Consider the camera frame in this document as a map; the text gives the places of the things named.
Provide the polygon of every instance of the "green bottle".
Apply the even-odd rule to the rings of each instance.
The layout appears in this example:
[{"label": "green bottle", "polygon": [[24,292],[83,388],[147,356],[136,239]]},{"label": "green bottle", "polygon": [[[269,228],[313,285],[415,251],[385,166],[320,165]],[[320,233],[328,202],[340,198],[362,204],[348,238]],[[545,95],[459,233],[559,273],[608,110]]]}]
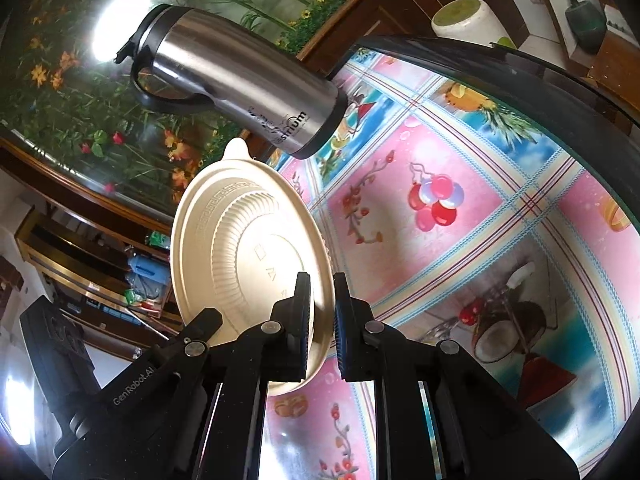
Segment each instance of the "green bottle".
[{"label": "green bottle", "polygon": [[597,54],[607,33],[607,19],[590,1],[569,0],[564,15],[578,45],[588,54]]}]

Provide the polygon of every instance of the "plastic bowl lid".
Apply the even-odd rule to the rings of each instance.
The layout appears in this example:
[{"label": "plastic bowl lid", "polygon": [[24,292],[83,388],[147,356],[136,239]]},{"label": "plastic bowl lid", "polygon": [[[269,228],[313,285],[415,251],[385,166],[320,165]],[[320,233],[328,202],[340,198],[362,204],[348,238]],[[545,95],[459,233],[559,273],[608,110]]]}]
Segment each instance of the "plastic bowl lid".
[{"label": "plastic bowl lid", "polygon": [[320,231],[289,183],[251,160],[233,139],[219,162],[202,170],[180,200],[171,236],[171,277],[180,315],[205,307],[223,316],[210,346],[235,340],[268,320],[273,304],[293,295],[297,273],[311,277],[309,352],[302,383],[270,383],[290,392],[320,369],[334,328],[334,282]]}]

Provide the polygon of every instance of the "black handle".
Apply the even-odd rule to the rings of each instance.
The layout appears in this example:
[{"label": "black handle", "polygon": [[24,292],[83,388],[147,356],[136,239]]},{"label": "black handle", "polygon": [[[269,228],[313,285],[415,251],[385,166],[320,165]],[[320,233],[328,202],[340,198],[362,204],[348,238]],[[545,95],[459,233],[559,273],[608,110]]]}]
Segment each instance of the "black handle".
[{"label": "black handle", "polygon": [[136,99],[140,104],[153,112],[161,114],[188,115],[204,112],[214,108],[211,99],[203,94],[193,94],[184,99],[168,99],[148,92],[138,81],[138,75],[143,68],[151,68],[152,60],[148,46],[133,59],[131,66],[131,85],[135,90]]}]

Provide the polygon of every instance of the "glass table top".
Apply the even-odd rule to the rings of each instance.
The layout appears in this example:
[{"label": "glass table top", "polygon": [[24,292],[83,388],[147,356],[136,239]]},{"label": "glass table top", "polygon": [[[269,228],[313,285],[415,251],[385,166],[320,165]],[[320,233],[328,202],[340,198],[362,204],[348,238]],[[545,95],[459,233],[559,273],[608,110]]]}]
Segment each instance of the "glass table top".
[{"label": "glass table top", "polygon": [[[270,160],[334,271],[408,338],[460,343],[584,476],[638,400],[638,232],[582,165],[490,97],[365,49],[334,81],[350,107],[333,137],[307,160]],[[269,401],[263,460],[279,478],[375,478],[372,386],[341,381],[332,353]]]}]

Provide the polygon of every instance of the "flower painting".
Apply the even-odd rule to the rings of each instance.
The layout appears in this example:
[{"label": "flower painting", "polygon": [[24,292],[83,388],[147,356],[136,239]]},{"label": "flower painting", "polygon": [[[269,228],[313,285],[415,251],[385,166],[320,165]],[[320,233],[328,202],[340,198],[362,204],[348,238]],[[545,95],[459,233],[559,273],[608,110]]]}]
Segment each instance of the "flower painting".
[{"label": "flower painting", "polygon": [[[220,159],[241,128],[215,110],[174,116],[144,109],[129,88],[130,65],[98,60],[94,52],[96,23],[109,1],[12,2],[0,48],[6,75],[0,120],[17,132],[10,142],[68,178],[170,223],[188,183]],[[149,0],[148,5],[206,9],[296,54],[345,1]],[[140,72],[140,84],[163,98],[184,97],[149,69]]]}]

